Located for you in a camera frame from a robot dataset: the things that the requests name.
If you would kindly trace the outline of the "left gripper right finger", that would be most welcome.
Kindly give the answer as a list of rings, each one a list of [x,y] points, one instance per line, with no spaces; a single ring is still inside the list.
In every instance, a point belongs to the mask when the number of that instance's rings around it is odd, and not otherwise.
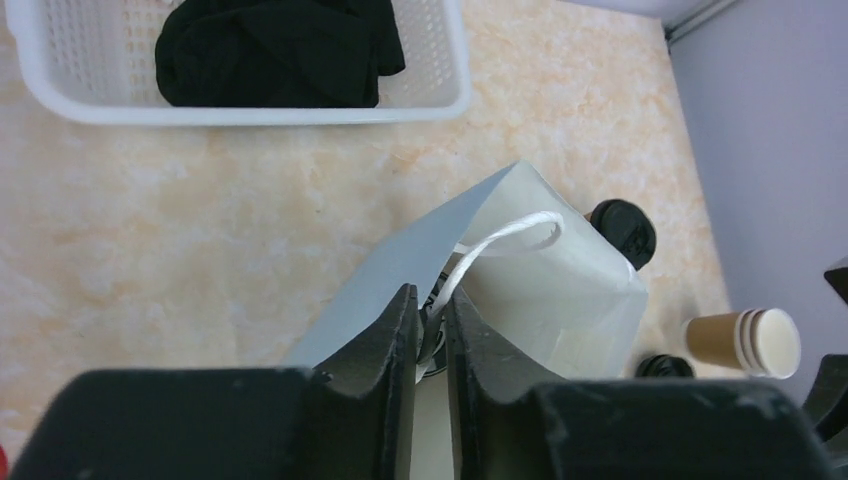
[[[801,410],[755,381],[584,381],[530,358],[462,290],[444,310],[458,479],[833,479]]]

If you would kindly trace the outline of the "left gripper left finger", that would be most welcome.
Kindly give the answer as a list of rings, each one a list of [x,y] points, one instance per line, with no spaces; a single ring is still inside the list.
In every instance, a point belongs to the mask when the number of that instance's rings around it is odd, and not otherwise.
[[[14,479],[406,479],[417,291],[313,368],[105,369],[51,401]]]

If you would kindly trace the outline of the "black coffee cup lid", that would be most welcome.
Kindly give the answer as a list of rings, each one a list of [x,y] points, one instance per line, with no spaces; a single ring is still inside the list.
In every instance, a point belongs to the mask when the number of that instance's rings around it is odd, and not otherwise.
[[[608,199],[597,204],[584,218],[636,271],[641,270],[654,257],[656,230],[639,206],[623,199]]]

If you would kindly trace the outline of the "stack of paper cups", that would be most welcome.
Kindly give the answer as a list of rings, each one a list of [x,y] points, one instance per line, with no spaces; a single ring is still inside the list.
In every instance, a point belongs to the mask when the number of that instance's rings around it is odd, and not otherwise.
[[[749,376],[787,379],[801,362],[797,326],[778,308],[691,318],[683,323],[681,336],[695,360]]]

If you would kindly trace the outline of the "light blue paper bag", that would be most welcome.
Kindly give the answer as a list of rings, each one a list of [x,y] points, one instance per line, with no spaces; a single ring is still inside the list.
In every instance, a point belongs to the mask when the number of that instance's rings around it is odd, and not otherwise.
[[[566,400],[623,369],[648,300],[531,165],[385,238],[290,350],[296,479],[564,479]]]

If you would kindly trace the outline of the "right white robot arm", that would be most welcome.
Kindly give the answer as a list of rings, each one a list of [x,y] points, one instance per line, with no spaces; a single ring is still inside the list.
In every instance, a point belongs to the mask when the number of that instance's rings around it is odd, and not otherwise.
[[[847,354],[831,353],[822,357],[803,404],[824,443],[836,475],[847,478]]]

